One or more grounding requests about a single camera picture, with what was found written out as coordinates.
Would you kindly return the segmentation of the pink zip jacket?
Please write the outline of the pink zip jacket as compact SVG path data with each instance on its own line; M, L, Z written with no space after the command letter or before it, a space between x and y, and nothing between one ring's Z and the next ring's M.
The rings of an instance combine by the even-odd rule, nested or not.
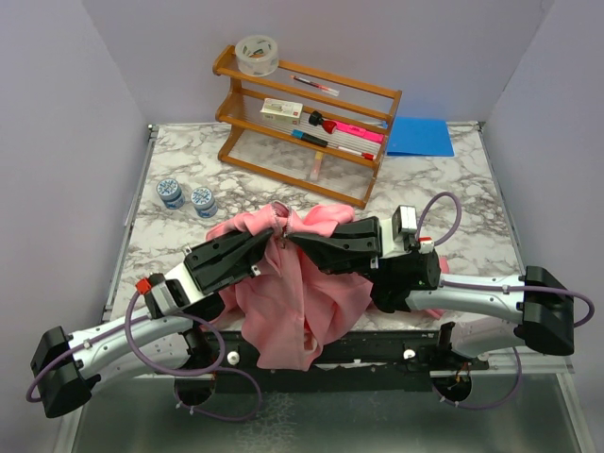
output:
M306 371L326 344L341 339L371 304L372 284L357 274L326 275L286 236L305 232L329 236L354 221L352 207L316 205L305 217L280 202L244 212L214 226L212 240L231 231L258 234L272 228L260 275L220 291L222 312L212 323L228 325L234 310L243 313L243 338L260 353L262 369Z

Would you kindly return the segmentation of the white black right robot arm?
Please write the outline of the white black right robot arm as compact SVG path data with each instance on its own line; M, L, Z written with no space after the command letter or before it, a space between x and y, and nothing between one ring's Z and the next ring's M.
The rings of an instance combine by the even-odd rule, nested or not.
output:
M447 310L479 319L441 328L435 361L454 369L466 358L526 346L550 356L570 356L574 345L574 297L546 269L527 267L507 277L446 274L434 241L416 237L414 221L370 217L337 226L328 236L292 233L296 244L328 275L358 274L373 285L381 311Z

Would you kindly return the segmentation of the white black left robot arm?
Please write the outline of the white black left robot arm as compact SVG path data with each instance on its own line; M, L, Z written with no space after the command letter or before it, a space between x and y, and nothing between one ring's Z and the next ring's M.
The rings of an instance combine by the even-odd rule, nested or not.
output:
M83 407L118 378L156 372L179 380L212 379L237 370L239 350L212 325L224 305L219 293L260 275L259 263L273 231L231 231L185 252L167 273L141 279L126 315L66 333L43 333L30 363L25 399L48 418Z

